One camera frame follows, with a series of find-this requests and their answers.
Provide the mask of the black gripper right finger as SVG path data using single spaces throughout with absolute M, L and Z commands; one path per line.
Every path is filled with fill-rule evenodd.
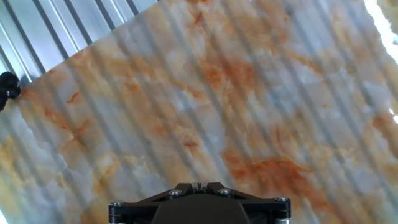
M 199 183 L 198 192 L 208 196 L 200 209 L 202 217 L 215 223 L 290 223 L 288 197 L 260 198 L 219 182 Z

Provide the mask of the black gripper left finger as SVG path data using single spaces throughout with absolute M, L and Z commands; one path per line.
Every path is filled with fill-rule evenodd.
M 179 183 L 173 189 L 138 202 L 115 201 L 108 205 L 108 219 L 111 224 L 134 223 L 137 217 L 153 217 L 163 202 L 197 193 L 199 183 Z

